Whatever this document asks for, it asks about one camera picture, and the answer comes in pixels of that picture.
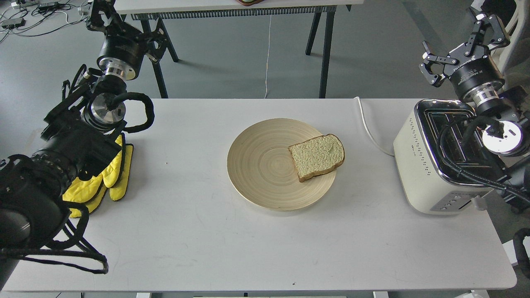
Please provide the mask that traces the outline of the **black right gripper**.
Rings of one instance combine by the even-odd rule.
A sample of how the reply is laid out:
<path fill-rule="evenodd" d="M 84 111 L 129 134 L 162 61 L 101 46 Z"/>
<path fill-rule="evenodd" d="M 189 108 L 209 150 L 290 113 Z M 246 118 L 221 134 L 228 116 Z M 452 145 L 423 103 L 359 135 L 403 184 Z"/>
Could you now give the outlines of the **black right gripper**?
<path fill-rule="evenodd" d="M 458 99 L 466 103 L 473 100 L 469 93 L 476 87 L 489 84 L 498 91 L 505 85 L 490 53 L 511 44 L 497 15 L 473 7 L 469 11 L 475 17 L 475 24 L 465 45 L 462 43 L 449 51 L 448 56 L 437 56 L 424 40 L 423 61 L 419 64 L 419 70 L 431 86 L 440 87 L 449 79 Z"/>

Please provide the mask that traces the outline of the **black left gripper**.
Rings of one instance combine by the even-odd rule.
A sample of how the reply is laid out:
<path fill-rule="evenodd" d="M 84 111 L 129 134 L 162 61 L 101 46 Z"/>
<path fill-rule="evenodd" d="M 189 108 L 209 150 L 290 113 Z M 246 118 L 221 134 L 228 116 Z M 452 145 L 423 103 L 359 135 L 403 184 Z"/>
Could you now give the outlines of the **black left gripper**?
<path fill-rule="evenodd" d="M 114 9 L 115 0 L 93 0 L 86 19 L 89 31 L 102 33 L 120 30 L 120 15 Z M 106 34 L 98 58 L 104 75 L 117 76 L 123 81 L 136 79 L 145 56 L 158 63 L 171 45 L 163 19 L 157 19 L 154 31 L 143 20 L 143 30 L 122 30 L 119 34 Z"/>

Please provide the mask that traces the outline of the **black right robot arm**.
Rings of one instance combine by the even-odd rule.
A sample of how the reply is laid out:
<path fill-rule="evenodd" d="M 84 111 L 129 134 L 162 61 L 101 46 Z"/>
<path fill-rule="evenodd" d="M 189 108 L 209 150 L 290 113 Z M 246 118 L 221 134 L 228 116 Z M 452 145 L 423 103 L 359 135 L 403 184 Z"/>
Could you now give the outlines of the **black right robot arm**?
<path fill-rule="evenodd" d="M 516 86 L 500 93 L 505 79 L 492 50 L 510 44 L 494 14 L 472 9 L 476 20 L 468 41 L 445 56 L 434 55 L 427 41 L 419 68 L 434 87 L 448 79 L 455 90 L 459 115 L 433 130 L 435 164 L 464 184 L 495 190 L 517 211 L 529 208 L 529 158 L 507 167 L 501 156 L 529 151 L 529 113 L 519 104 L 525 95 Z"/>

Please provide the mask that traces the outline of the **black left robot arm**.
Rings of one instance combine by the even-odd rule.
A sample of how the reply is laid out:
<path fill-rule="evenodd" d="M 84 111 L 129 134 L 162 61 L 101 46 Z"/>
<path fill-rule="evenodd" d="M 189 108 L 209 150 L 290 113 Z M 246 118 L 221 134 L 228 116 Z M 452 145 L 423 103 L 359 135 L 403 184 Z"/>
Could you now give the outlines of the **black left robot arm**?
<path fill-rule="evenodd" d="M 108 273 L 107 258 L 84 238 L 88 207 L 62 196 L 75 179 L 96 177 L 125 152 L 116 143 L 123 132 L 144 131 L 153 124 L 151 98 L 126 90 L 127 81 L 138 77 L 143 58 L 155 65 L 168 50 L 178 61 L 161 18 L 152 32 L 143 20 L 140 31 L 122 19 L 113 0 L 94 0 L 86 24 L 105 35 L 98 68 L 83 65 L 65 83 L 69 91 L 45 117 L 44 147 L 32 156 L 15 154 L 1 161 L 2 285 L 20 260 L 60 265 L 53 257 L 89 258 L 102 268 L 66 266 Z"/>

